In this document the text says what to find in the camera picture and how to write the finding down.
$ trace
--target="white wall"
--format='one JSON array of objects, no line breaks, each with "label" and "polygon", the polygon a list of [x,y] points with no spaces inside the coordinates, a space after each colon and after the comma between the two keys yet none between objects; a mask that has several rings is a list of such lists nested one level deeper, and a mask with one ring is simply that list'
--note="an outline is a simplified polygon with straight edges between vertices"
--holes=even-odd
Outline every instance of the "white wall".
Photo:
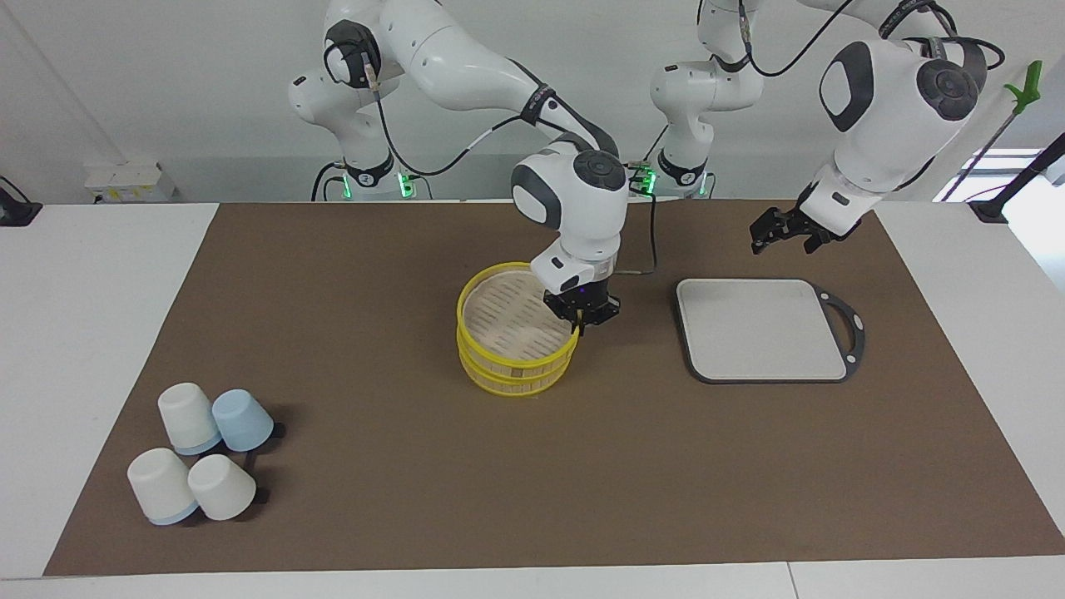
[{"label": "white wall", "polygon": [[[758,25],[756,52],[759,62],[776,66],[828,15],[792,1],[767,3],[774,10]],[[39,199],[84,200],[80,167],[105,161],[114,153],[111,142],[125,159],[161,162],[189,200],[301,199],[315,166],[337,150],[327,132],[291,114],[285,86],[321,60],[326,4],[0,0],[0,21],[7,21],[0,27],[0,171]],[[694,0],[445,4],[487,46],[522,61],[615,134],[624,158],[642,156],[663,124],[648,94],[653,71],[706,56],[695,38]],[[1032,58],[1046,59],[1048,67],[1061,58],[1060,0],[948,5],[963,33],[994,39],[1011,53],[1000,71],[1011,78]],[[767,83],[756,107],[714,118],[711,167],[720,175],[720,196],[793,197],[804,187],[836,139],[817,100],[820,74],[848,41],[872,35],[864,23],[841,19],[799,67]],[[59,83],[40,74],[49,68]],[[989,116],[1009,112],[1009,97],[989,94],[984,103]],[[400,150],[428,166],[504,116],[446,113],[410,83],[386,104]],[[937,164],[930,189],[941,187],[986,140],[983,129],[997,124],[984,120]],[[440,196],[504,195],[508,164],[541,143],[536,132],[509,128],[479,148],[485,158],[433,188]]]}]

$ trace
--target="white cup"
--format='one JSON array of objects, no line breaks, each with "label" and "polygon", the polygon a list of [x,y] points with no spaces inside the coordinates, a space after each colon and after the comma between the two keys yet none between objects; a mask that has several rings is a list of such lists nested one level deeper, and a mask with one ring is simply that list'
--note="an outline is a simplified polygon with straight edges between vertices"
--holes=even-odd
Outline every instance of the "white cup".
[{"label": "white cup", "polygon": [[222,434],[211,415],[211,400],[195,383],[182,383],[159,396],[159,414],[174,451],[198,455],[218,444]]},{"label": "white cup", "polygon": [[210,455],[189,471],[189,487],[212,520],[241,515],[256,497],[256,481],[225,455]]},{"label": "white cup", "polygon": [[189,468],[173,451],[146,451],[126,470],[141,511],[157,527],[184,520],[196,511],[196,498],[189,488]]}]

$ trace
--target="stacked cup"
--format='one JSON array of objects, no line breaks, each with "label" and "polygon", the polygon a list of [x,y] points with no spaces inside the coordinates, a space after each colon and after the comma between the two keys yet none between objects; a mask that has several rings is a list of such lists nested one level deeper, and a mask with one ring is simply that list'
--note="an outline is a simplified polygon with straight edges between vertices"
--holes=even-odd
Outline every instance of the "stacked cup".
[{"label": "stacked cup", "polygon": [[212,406],[198,385],[182,383],[159,396],[159,412],[174,450],[147,451],[126,471],[148,521],[174,524],[197,507],[212,520],[229,520],[247,509],[256,497],[256,481],[232,459],[212,455],[190,469],[178,455],[199,455],[219,441],[234,452],[266,442],[274,434],[274,419],[251,393],[227,391]]}]

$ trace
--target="white table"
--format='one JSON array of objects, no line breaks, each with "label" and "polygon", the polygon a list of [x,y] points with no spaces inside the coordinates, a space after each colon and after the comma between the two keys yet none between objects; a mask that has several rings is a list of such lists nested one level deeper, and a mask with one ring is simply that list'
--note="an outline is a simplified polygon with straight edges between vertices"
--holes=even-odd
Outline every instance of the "white table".
[{"label": "white table", "polygon": [[[216,208],[48,207],[0,230],[0,597],[1065,597],[1065,556],[40,580]],[[878,214],[1062,529],[1065,296],[964,206]]]}]

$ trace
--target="brown mat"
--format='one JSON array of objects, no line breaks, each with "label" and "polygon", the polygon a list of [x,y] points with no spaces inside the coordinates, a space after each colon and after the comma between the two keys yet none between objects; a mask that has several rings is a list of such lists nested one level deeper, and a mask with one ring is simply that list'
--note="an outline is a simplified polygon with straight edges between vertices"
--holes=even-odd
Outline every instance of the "brown mat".
[{"label": "brown mat", "polygon": [[[551,241],[510,206],[223,206],[46,571],[136,574],[1065,553],[875,217],[845,244],[755,258],[763,203],[668,204],[662,269],[558,387],[490,396],[454,302]],[[634,207],[623,268],[641,268]],[[801,277],[869,330],[840,385],[708,386],[671,311],[685,277]],[[125,470],[165,444],[155,399],[257,393],[290,435],[244,521],[158,529]]]}]

